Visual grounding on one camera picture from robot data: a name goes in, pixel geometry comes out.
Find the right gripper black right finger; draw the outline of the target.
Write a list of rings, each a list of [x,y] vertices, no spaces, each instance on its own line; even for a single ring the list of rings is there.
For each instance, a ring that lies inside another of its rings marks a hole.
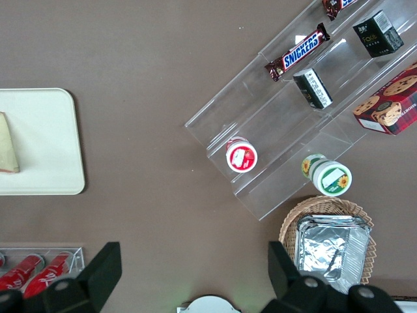
[[[276,294],[263,312],[401,312],[382,289],[355,285],[341,293],[321,279],[301,275],[279,241],[268,243],[268,275]]]

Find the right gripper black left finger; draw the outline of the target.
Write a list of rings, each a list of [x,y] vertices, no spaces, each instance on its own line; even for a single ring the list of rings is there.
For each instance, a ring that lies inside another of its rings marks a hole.
[[[100,312],[122,275],[121,246],[108,242],[76,278],[54,282],[24,299],[20,291],[1,292],[1,312]]]

